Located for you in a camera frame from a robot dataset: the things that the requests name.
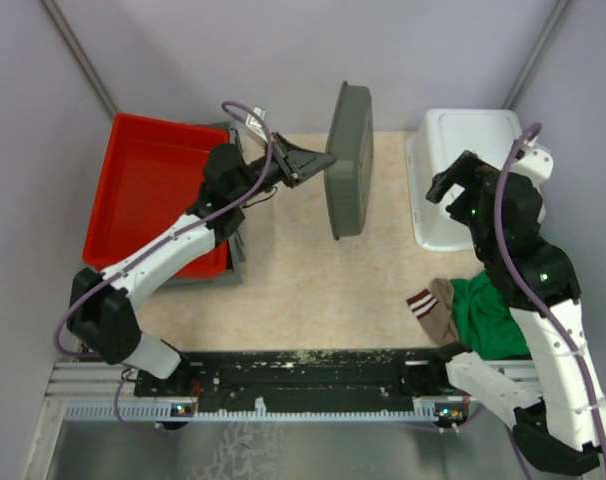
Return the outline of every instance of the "green cloth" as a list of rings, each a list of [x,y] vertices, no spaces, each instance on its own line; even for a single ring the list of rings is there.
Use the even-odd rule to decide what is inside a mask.
[[[530,353],[521,329],[485,271],[472,280],[454,279],[452,286],[452,310],[461,342],[484,360]]]

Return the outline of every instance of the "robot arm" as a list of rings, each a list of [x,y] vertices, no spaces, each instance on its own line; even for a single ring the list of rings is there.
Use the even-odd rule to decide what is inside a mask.
[[[476,397],[512,429],[517,445],[533,466],[580,475],[599,464],[597,453],[603,446],[592,409],[600,413],[606,438],[606,400],[585,339],[580,289],[572,263],[539,232],[543,202],[538,184],[549,177],[551,158],[538,145],[525,148],[517,158],[520,173],[509,173],[502,202],[508,249],[526,283],[576,344],[593,380],[596,405],[588,398],[576,353],[515,283],[501,257],[493,217],[500,172],[471,152],[464,152],[448,170],[434,177],[426,198],[439,203],[454,184],[464,188],[446,211],[470,229],[476,256],[527,341],[543,397],[487,367],[468,349],[448,354],[441,363],[452,386]]]
[[[256,193],[279,182],[295,187],[330,166],[334,157],[298,148],[278,134],[272,155],[246,164],[237,146],[224,144],[209,154],[197,201],[165,232],[121,262],[101,272],[85,268],[74,278],[71,304],[87,296],[67,327],[108,364],[123,363],[167,380],[177,389],[189,362],[179,351],[139,328],[135,312],[167,279],[227,240],[243,221],[241,206],[229,208],[264,179]],[[223,214],[213,214],[226,209]],[[97,286],[96,293],[90,293]]]

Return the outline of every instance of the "red plastic tray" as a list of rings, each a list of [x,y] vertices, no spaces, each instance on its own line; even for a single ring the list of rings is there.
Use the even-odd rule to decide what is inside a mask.
[[[209,151],[230,141],[207,127],[118,114],[103,162],[83,261],[117,263],[169,228],[196,200]],[[213,278],[227,268],[227,242],[177,277]]]

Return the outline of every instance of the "white plastic bin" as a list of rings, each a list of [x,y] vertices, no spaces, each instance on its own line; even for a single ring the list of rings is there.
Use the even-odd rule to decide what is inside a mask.
[[[450,219],[445,207],[462,189],[455,185],[439,205],[425,200],[432,177],[446,170],[464,150],[502,168],[521,125],[510,110],[433,109],[406,144],[414,237],[426,250],[452,252],[472,248],[467,227]]]

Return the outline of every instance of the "brown cloth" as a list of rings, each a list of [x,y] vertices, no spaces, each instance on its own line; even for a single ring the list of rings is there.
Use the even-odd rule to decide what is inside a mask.
[[[459,340],[452,312],[453,299],[452,282],[444,278],[435,278],[430,282],[429,291],[423,290],[407,299],[427,336],[439,346]]]

